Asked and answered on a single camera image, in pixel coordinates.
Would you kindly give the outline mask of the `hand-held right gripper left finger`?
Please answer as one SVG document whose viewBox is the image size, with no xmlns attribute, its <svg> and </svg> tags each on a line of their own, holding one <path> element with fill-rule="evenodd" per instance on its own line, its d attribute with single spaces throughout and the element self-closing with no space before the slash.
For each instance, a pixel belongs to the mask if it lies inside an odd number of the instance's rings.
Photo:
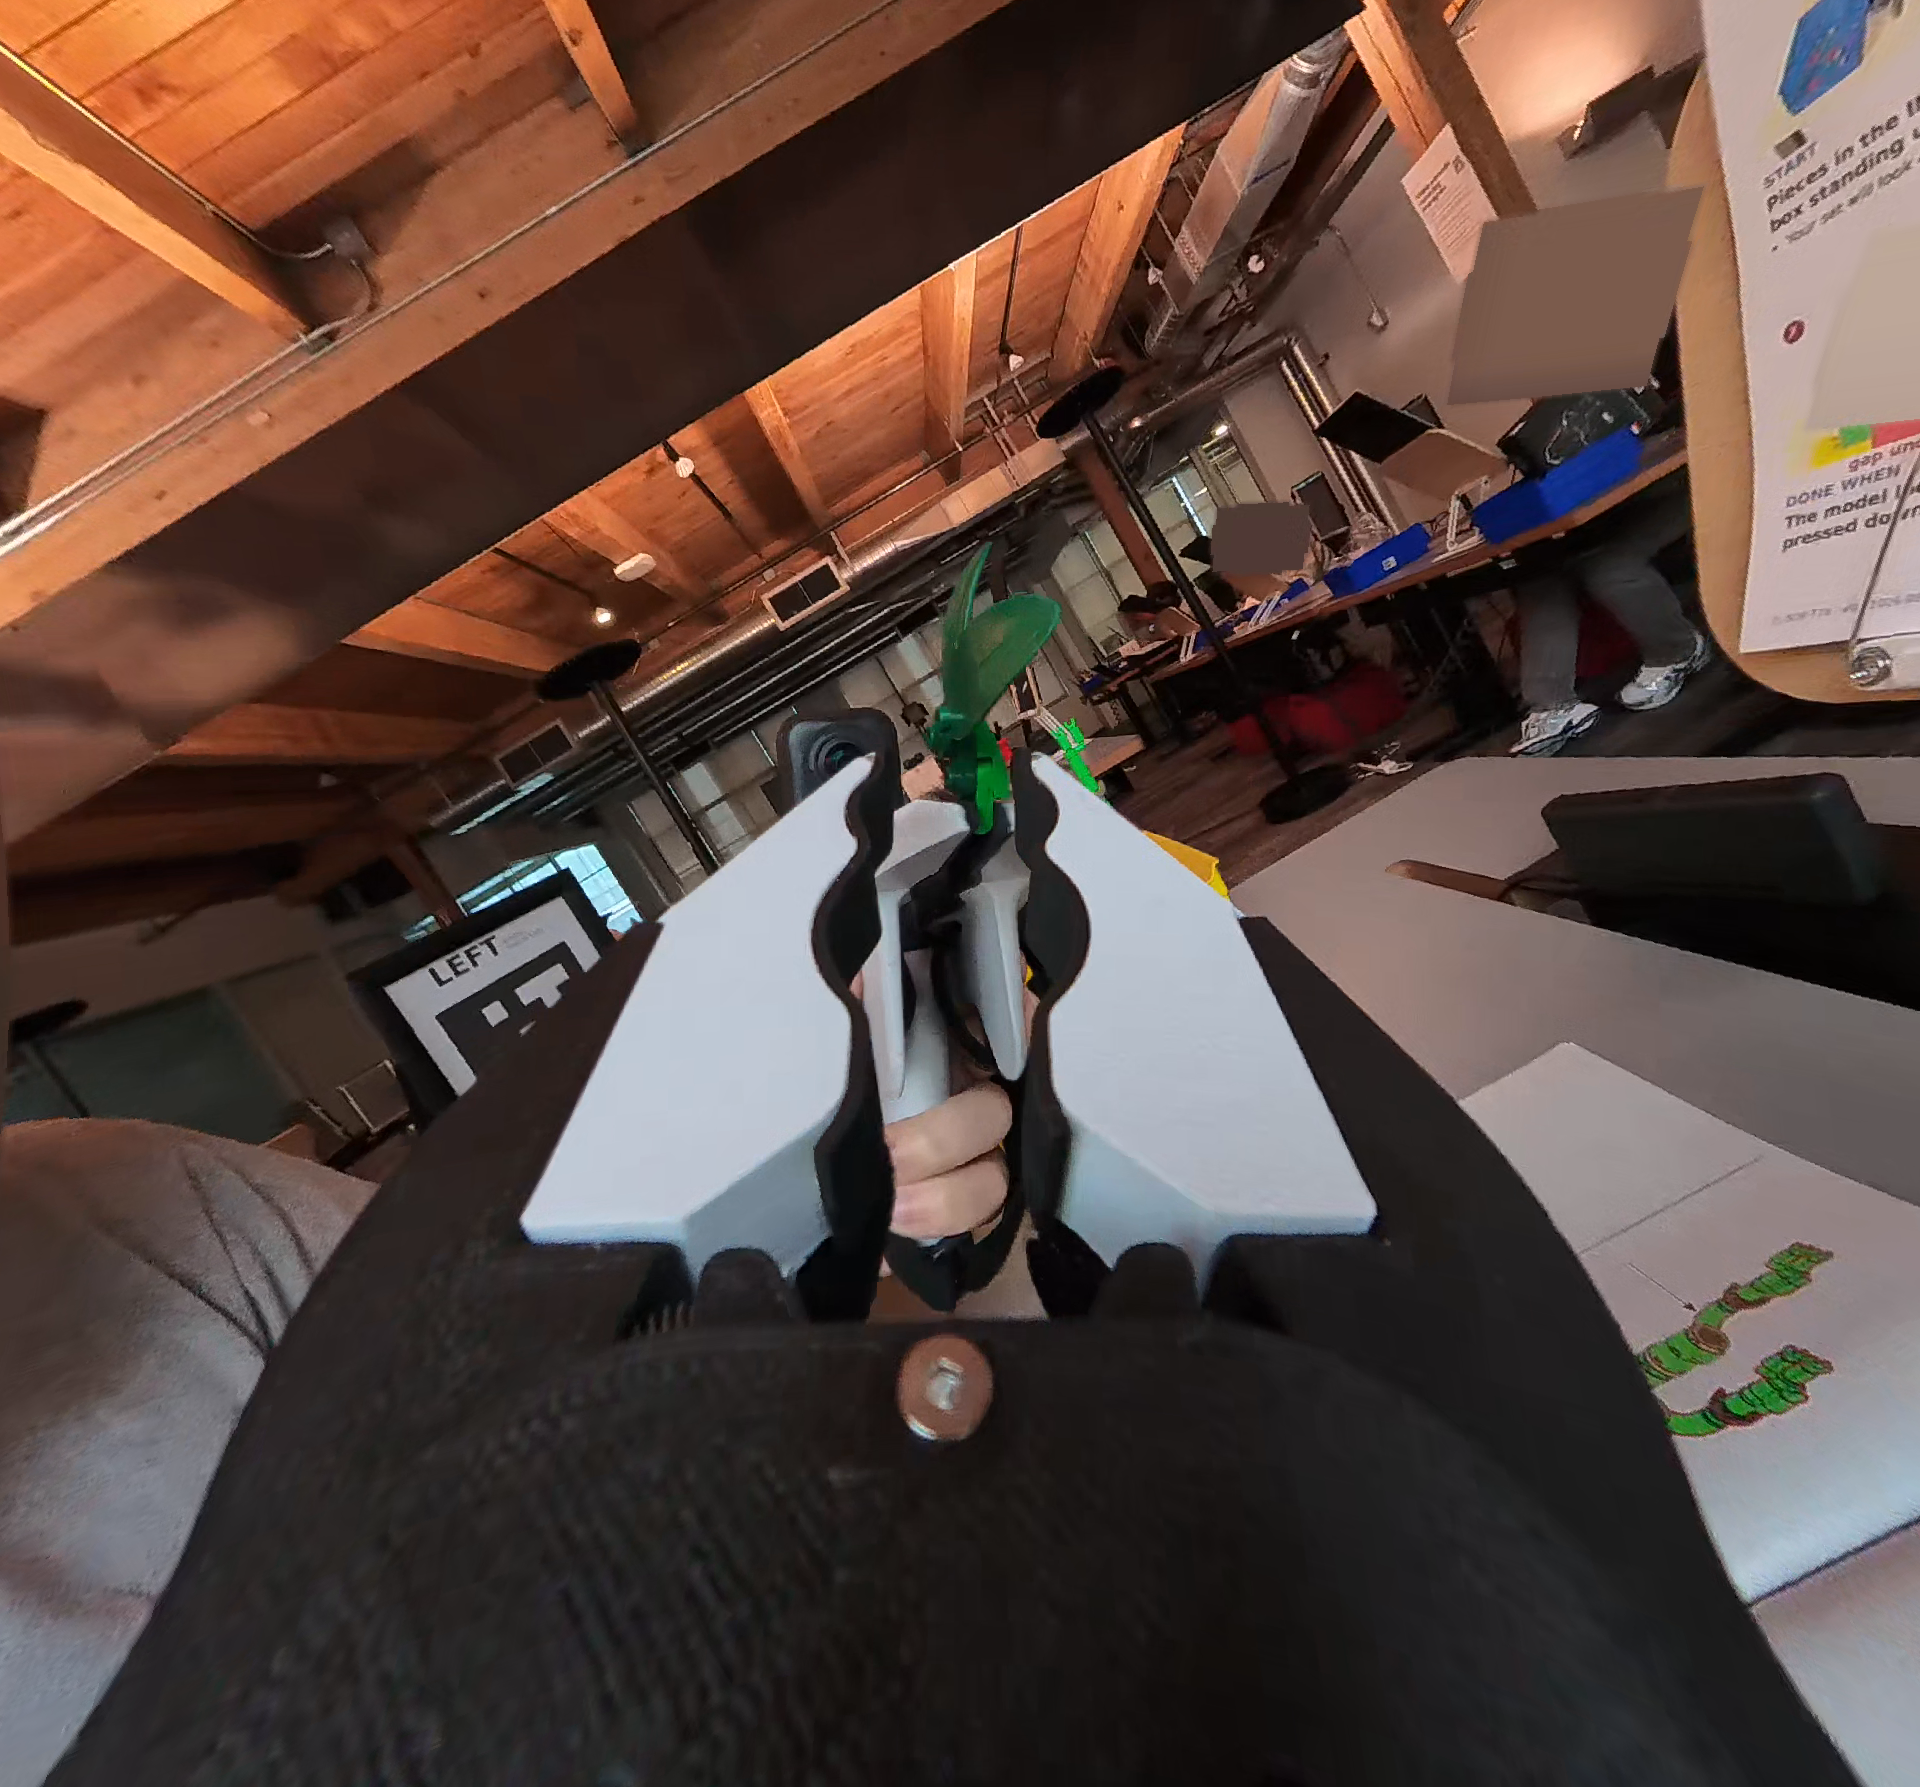
<svg viewBox="0 0 1920 1787">
<path fill-rule="evenodd" d="M 525 1208 L 538 1245 L 650 1244 L 875 1271 L 893 1215 L 854 982 L 900 767 L 851 762 L 668 910 Z"/>
</svg>

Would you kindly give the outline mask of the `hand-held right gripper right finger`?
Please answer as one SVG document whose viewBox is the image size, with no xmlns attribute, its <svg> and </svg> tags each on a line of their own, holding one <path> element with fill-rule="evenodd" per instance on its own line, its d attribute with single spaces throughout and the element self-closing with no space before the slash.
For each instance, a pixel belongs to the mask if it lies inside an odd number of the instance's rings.
<svg viewBox="0 0 1920 1787">
<path fill-rule="evenodd" d="M 1229 900 L 1049 760 L 1014 767 L 1014 845 L 1038 1237 L 1218 1255 L 1368 1232 L 1377 1201 Z"/>
</svg>

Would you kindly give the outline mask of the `green lego plant piece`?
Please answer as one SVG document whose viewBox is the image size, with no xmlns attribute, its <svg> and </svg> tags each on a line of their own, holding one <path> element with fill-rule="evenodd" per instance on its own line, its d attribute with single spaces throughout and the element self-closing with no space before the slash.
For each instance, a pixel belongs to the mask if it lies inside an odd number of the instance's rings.
<svg viewBox="0 0 1920 1787">
<path fill-rule="evenodd" d="M 941 765 L 944 788 L 977 838 L 994 829 L 998 804 L 1013 796 L 992 711 L 1039 658 L 1062 617 L 1059 606 L 1038 592 L 982 604 L 994 553 L 994 543 L 973 552 L 946 604 L 941 697 L 925 726 L 926 750 Z"/>
</svg>

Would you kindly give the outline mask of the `lego instruction booklet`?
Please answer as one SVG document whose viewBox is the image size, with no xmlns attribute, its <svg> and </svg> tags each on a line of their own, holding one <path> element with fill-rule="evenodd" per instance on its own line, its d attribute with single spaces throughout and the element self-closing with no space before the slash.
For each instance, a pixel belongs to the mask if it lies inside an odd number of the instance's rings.
<svg viewBox="0 0 1920 1787">
<path fill-rule="evenodd" d="M 1919 1213 L 1563 1044 L 1471 1092 L 1760 1603 L 1919 1510 Z"/>
</svg>

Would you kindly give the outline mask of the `person's left hand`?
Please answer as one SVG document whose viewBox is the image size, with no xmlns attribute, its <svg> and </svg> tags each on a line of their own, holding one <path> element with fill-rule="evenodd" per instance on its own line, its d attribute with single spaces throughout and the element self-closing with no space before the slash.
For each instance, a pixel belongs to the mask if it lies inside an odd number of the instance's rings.
<svg viewBox="0 0 1920 1787">
<path fill-rule="evenodd" d="M 932 1244 L 976 1240 L 996 1225 L 1013 1186 L 1004 1154 L 1011 1125 L 1013 1103 L 996 1083 L 966 1087 L 920 1116 L 888 1121 L 893 1232 Z"/>
</svg>

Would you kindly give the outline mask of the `black floor lamp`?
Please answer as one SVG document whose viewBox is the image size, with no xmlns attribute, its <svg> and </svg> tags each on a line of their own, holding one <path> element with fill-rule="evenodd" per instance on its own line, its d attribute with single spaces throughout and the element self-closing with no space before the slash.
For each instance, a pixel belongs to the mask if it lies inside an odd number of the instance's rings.
<svg viewBox="0 0 1920 1787">
<path fill-rule="evenodd" d="M 635 721 L 616 693 L 616 684 L 636 669 L 640 655 L 642 646 L 630 639 L 594 642 L 551 664 L 538 684 L 538 695 L 548 703 L 591 697 L 597 711 L 607 718 L 612 731 L 626 744 L 642 781 L 659 795 L 675 827 L 693 850 L 702 870 L 709 874 L 719 872 L 723 860 L 709 839 L 705 829 L 682 801 L 672 776 L 655 763 Z"/>
<path fill-rule="evenodd" d="M 1234 666 L 1233 657 L 1229 657 L 1226 639 L 1217 627 L 1217 622 L 1212 622 L 1210 604 L 1202 599 L 1196 583 L 1186 574 L 1165 528 L 1159 526 L 1148 510 L 1147 499 L 1127 476 L 1102 422 L 1104 409 L 1116 400 L 1123 378 L 1123 372 L 1114 364 L 1095 369 L 1091 375 L 1073 382 L 1059 400 L 1043 409 L 1038 432 L 1059 444 L 1073 456 L 1073 463 L 1087 477 L 1098 504 L 1116 525 L 1121 546 L 1140 574 L 1147 574 L 1145 552 L 1156 556 L 1161 573 L 1176 585 L 1176 591 L 1186 604 L 1190 622 L 1194 622 L 1208 641 L 1215 669 L 1223 675 L 1242 717 L 1253 721 L 1268 756 L 1281 770 L 1281 783 L 1262 795 L 1262 816 L 1269 823 L 1306 820 L 1348 795 L 1352 785 L 1350 773 L 1344 765 L 1302 763 L 1273 726 L 1262 695 Z"/>
</svg>

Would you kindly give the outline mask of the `red bag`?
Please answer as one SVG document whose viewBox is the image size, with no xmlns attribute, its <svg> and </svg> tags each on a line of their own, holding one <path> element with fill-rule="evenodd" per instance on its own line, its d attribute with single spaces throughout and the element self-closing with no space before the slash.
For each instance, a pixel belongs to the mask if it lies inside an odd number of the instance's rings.
<svg viewBox="0 0 1920 1787">
<path fill-rule="evenodd" d="M 1407 717 L 1411 700 L 1401 677 L 1371 661 L 1335 671 L 1301 693 L 1269 693 L 1262 711 L 1293 756 L 1344 756 Z"/>
</svg>

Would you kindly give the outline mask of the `long work table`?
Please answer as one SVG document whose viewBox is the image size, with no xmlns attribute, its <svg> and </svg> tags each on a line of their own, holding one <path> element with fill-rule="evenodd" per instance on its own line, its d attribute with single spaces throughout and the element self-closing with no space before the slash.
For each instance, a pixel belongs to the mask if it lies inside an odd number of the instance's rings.
<svg viewBox="0 0 1920 1787">
<path fill-rule="evenodd" d="M 1226 650 L 1253 646 L 1260 641 L 1296 630 L 1321 620 L 1335 620 L 1359 608 L 1392 599 L 1395 594 L 1428 588 L 1435 585 L 1453 585 L 1471 574 L 1495 570 L 1508 574 L 1519 564 L 1519 553 L 1541 543 L 1557 543 L 1603 521 L 1610 513 L 1623 506 L 1637 494 L 1682 473 L 1688 468 L 1688 441 L 1683 432 L 1658 434 L 1645 443 L 1643 456 L 1635 473 L 1623 476 L 1617 485 L 1598 491 L 1579 503 L 1567 514 L 1553 521 L 1519 528 L 1498 543 L 1476 541 L 1458 552 L 1428 552 L 1421 561 L 1386 574 L 1359 588 L 1357 592 L 1334 597 L 1316 586 L 1296 599 L 1273 599 L 1260 606 L 1260 617 L 1242 622 L 1224 639 Z"/>
</svg>

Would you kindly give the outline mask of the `small blue storage bin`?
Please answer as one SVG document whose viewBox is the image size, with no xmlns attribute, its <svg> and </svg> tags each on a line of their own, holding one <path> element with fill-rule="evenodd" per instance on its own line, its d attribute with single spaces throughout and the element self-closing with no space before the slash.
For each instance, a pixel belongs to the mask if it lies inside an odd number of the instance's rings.
<svg viewBox="0 0 1920 1787">
<path fill-rule="evenodd" d="M 1407 570 L 1416 570 L 1431 553 L 1431 526 L 1409 525 L 1390 540 L 1334 564 L 1324 574 L 1324 585 L 1329 588 L 1332 599 L 1355 599 L 1397 581 Z"/>
</svg>

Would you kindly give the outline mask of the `black padded case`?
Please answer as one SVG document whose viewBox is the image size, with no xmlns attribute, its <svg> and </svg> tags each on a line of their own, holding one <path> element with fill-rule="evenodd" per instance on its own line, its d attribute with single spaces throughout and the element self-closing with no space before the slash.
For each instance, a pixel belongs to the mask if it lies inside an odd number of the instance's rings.
<svg viewBox="0 0 1920 1787">
<path fill-rule="evenodd" d="M 1891 888 L 1878 827 L 1827 770 L 1563 795 L 1541 823 L 1591 894 L 1868 905 Z"/>
</svg>

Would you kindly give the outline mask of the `person in grey chicken shirt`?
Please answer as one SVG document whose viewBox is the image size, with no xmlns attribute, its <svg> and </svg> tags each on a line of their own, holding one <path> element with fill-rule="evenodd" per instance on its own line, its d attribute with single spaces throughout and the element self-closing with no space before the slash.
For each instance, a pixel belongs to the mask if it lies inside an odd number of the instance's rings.
<svg viewBox="0 0 1920 1787">
<path fill-rule="evenodd" d="M 42 1782 L 104 1699 L 373 1193 L 162 1121 L 4 1129 L 4 1782 Z"/>
</svg>

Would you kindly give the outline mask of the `large blue storage bin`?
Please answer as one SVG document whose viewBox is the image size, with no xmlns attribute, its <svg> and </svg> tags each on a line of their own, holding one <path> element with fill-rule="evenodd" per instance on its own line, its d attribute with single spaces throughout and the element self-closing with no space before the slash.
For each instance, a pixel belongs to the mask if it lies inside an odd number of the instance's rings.
<svg viewBox="0 0 1920 1787">
<path fill-rule="evenodd" d="M 1641 471 L 1643 450 L 1643 432 L 1623 426 L 1546 468 L 1540 477 L 1516 482 L 1476 504 L 1473 526 L 1491 546 L 1503 546 L 1553 525 L 1632 480 Z"/>
</svg>

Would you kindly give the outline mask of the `white hanging sign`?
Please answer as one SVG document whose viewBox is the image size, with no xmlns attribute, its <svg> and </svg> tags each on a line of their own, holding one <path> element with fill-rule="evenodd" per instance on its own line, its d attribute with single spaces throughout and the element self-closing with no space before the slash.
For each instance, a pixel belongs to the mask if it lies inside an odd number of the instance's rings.
<svg viewBox="0 0 1920 1787">
<path fill-rule="evenodd" d="M 1407 166 L 1401 188 L 1453 281 L 1465 283 L 1481 231 L 1500 213 L 1451 125 Z"/>
</svg>

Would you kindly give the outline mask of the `white instruction sheet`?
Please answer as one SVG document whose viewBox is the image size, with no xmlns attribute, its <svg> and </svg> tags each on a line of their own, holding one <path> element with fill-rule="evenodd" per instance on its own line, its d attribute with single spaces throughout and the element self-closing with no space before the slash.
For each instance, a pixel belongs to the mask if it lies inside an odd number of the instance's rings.
<svg viewBox="0 0 1920 1787">
<path fill-rule="evenodd" d="M 1742 288 L 1742 646 L 1917 632 L 1919 0 L 1702 0 Z"/>
</svg>

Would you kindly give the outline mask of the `silver ventilation duct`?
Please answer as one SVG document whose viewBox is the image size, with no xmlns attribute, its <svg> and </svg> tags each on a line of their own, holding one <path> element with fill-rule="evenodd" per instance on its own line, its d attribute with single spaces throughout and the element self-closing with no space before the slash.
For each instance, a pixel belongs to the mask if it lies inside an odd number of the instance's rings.
<svg viewBox="0 0 1920 1787">
<path fill-rule="evenodd" d="M 1162 266 L 1145 354 L 1159 356 L 1204 300 L 1226 291 L 1253 231 L 1299 160 L 1308 124 L 1350 56 L 1335 29 L 1268 70 L 1212 153 L 1208 170 Z"/>
<path fill-rule="evenodd" d="M 843 671 L 937 630 L 972 556 L 996 550 L 1004 583 L 1049 579 L 1075 535 L 1070 513 L 989 513 L 970 525 L 908 541 L 877 538 L 843 565 L 849 588 L 793 626 L 760 612 L 675 664 L 642 664 L 619 685 L 619 705 L 642 741 L 665 757 L 693 757 L 733 738 Z"/>
</svg>

